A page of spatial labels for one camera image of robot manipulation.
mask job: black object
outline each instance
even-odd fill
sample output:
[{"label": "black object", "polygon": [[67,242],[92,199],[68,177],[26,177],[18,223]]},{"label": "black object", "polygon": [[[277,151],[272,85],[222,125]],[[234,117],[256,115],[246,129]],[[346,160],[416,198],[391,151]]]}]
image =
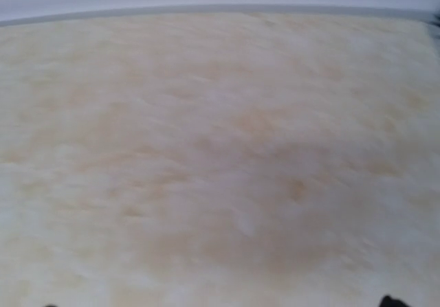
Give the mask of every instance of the black object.
[{"label": "black object", "polygon": [[432,21],[430,24],[436,27],[440,27],[440,14],[434,15],[434,21]]},{"label": "black object", "polygon": [[389,295],[382,298],[379,307],[410,307],[405,304],[402,300],[393,299]]}]

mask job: dark object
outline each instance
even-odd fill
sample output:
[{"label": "dark object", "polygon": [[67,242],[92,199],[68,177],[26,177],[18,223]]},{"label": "dark object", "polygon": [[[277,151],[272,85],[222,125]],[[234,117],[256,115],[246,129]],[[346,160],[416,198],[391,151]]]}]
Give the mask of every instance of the dark object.
[{"label": "dark object", "polygon": [[389,295],[382,298],[379,307],[410,307],[405,304],[402,300],[393,299]]},{"label": "dark object", "polygon": [[440,14],[434,15],[434,21],[432,21],[430,24],[440,27]]}]

